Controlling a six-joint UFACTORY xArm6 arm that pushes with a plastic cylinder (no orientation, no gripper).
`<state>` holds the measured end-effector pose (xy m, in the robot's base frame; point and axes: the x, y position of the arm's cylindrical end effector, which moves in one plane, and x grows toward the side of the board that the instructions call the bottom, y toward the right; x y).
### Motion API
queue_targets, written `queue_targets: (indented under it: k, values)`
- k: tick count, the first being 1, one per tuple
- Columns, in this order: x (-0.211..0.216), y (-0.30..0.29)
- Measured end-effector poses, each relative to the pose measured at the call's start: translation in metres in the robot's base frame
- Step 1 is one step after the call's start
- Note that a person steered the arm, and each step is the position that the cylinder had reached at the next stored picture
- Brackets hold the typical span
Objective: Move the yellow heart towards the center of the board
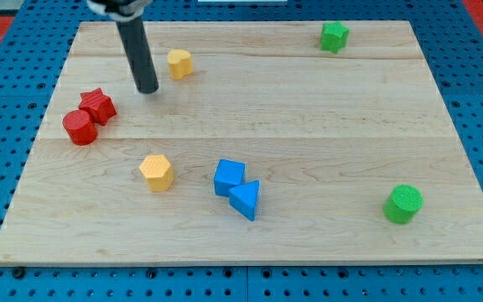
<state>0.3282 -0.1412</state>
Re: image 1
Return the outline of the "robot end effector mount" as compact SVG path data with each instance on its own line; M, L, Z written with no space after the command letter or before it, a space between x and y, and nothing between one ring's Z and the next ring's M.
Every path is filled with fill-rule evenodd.
M88 8L96 14L116 22L129 22L141 17L153 0L86 0Z

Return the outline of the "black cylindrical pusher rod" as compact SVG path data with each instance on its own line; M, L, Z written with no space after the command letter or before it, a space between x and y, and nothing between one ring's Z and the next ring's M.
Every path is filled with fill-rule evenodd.
M138 92L154 93L158 89L158 78L142 19L117 22L117 30Z

